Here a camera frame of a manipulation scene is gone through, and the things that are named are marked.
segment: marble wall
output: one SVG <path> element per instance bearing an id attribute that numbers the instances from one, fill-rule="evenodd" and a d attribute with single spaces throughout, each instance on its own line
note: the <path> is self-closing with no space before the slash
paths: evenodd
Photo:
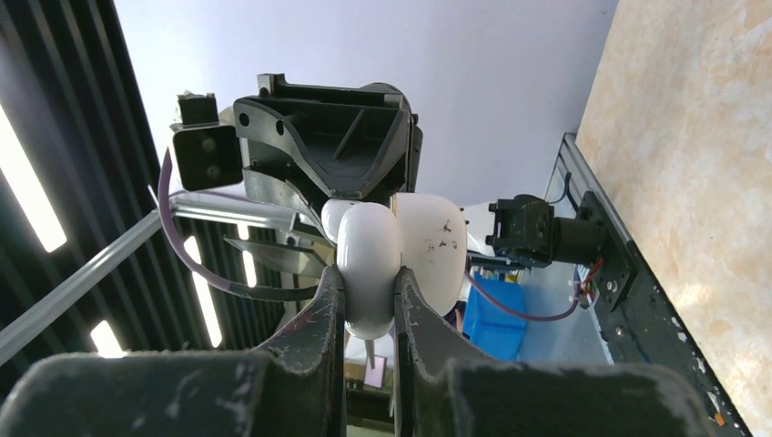
<path id="1" fill-rule="evenodd" d="M 750 430 L 772 435 L 772 2 L 620 2 L 577 144 Z"/>

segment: ceiling light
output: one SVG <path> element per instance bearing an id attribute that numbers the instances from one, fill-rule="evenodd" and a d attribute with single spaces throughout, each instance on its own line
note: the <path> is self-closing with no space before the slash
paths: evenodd
<path id="1" fill-rule="evenodd" d="M 241 257 L 244 259 L 244 272 L 247 274 L 247 285 L 254 287 L 258 285 L 258 272 L 255 271 L 255 259 L 252 254 L 243 250 Z"/>
<path id="2" fill-rule="evenodd" d="M 196 237 L 190 237 L 185 241 L 185 251 L 198 264 L 201 263 L 201 254 L 198 252 L 198 243 Z M 215 304 L 212 301 L 212 293 L 209 290 L 209 284 L 198 273 L 193 273 L 193 286 L 198 296 L 198 304 L 201 306 L 201 312 L 204 313 L 204 323 L 207 325 L 207 332 L 212 347 L 217 348 L 222 342 L 222 331 L 219 329 Z"/>
<path id="3" fill-rule="evenodd" d="M 62 225 L 56 217 L 51 202 L 37 180 L 35 171 L 26 157 L 19 139 L 16 137 L 11 122 L 0 109 L 0 142 L 3 144 L 3 158 L 0 159 L 0 170 L 5 180 L 16 196 L 16 201 L 22 207 L 29 224 L 35 231 L 43 249 L 52 252 L 67 241 Z"/>
<path id="4" fill-rule="evenodd" d="M 126 355 L 118 344 L 116 334 L 113 333 L 107 320 L 100 321 L 91 330 L 91 340 L 94 342 L 99 356 L 103 358 L 121 358 Z"/>
<path id="5" fill-rule="evenodd" d="M 244 223 L 236 225 L 239 230 L 240 239 L 249 239 L 249 227 Z M 241 257 L 244 259 L 244 273 L 247 275 L 247 285 L 254 287 L 258 285 L 258 272 L 255 271 L 255 259 L 252 254 L 243 250 Z"/>
<path id="6" fill-rule="evenodd" d="M 244 223 L 239 223 L 236 225 L 236 229 L 239 230 L 240 239 L 249 239 L 249 226 Z"/>

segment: metal rod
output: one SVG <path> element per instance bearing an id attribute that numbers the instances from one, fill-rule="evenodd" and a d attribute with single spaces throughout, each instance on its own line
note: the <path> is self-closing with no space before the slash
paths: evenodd
<path id="1" fill-rule="evenodd" d="M 0 331 L 0 365 L 13 358 L 159 229 L 161 220 L 154 209 Z"/>
<path id="2" fill-rule="evenodd" d="M 294 217 L 294 212 L 288 208 L 278 208 L 259 203 L 249 204 L 248 208 L 244 208 L 186 198 L 174 198 L 171 207 L 175 217 L 234 225 L 246 224 L 255 228 L 266 229 L 288 230 Z"/>

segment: purple cable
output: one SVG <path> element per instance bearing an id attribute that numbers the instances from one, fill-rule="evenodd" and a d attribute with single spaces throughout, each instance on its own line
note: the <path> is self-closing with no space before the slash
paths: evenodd
<path id="1" fill-rule="evenodd" d="M 171 154 L 167 150 L 164 155 L 164 163 L 161 165 L 161 177 L 158 179 L 158 212 L 161 216 L 161 228 L 167 234 L 167 239 L 171 248 L 177 253 L 182 263 L 188 266 L 188 269 L 195 271 L 214 288 L 230 292 L 232 282 L 222 278 L 211 270 L 194 261 L 185 251 L 185 244 L 174 227 L 174 221 L 171 218 L 171 205 L 169 204 L 169 182 L 171 181 Z"/>
<path id="2" fill-rule="evenodd" d="M 517 317 L 519 319 L 528 320 L 528 321 L 558 321 L 558 320 L 565 319 L 566 317 L 573 314 L 574 311 L 576 310 L 576 307 L 579 305 L 579 293 L 581 293 L 581 290 L 579 289 L 579 287 L 575 287 L 574 301 L 571 303 L 571 306 L 568 307 L 568 310 L 566 310 L 565 312 L 556 314 L 554 316 L 534 316 L 531 314 L 525 314 L 520 311 L 515 311 L 511 308 L 507 308 L 500 301 L 494 299 L 493 296 L 488 294 L 488 292 L 485 291 L 483 286 L 480 285 L 480 283 L 477 282 L 477 280 L 473 278 L 468 271 L 465 271 L 464 274 L 466 275 L 466 279 L 472 284 L 473 287 L 477 289 L 477 291 L 480 293 L 481 296 L 485 298 L 485 300 L 488 300 L 489 302 L 491 302 L 491 304 L 494 307 L 498 308 L 499 310 L 509 314 L 510 316 Z"/>
<path id="3" fill-rule="evenodd" d="M 220 277 L 216 273 L 204 267 L 202 264 L 198 264 L 194 261 L 188 252 L 185 251 L 185 244 L 182 242 L 182 238 L 177 232 L 177 228 L 174 226 L 174 220 L 171 215 L 171 205 L 169 204 L 169 182 L 171 181 L 171 155 L 167 150 L 164 156 L 164 163 L 161 165 L 161 177 L 158 179 L 158 212 L 161 217 L 161 228 L 164 229 L 164 233 L 167 234 L 167 240 L 177 254 L 179 259 L 185 264 L 190 271 L 196 272 L 204 278 L 212 287 L 223 290 L 227 293 L 239 296 L 246 299 L 254 300 L 270 300 L 270 301 L 295 301 L 295 300 L 308 300 L 313 299 L 316 295 L 316 285 L 306 287 L 303 289 L 280 289 L 275 287 L 268 287 L 258 285 L 255 287 L 249 287 L 238 282 L 233 282 L 225 278 Z M 220 196 L 222 198 L 233 198 L 235 200 L 245 200 L 239 196 L 233 196 L 224 193 L 208 193 L 214 196 Z"/>

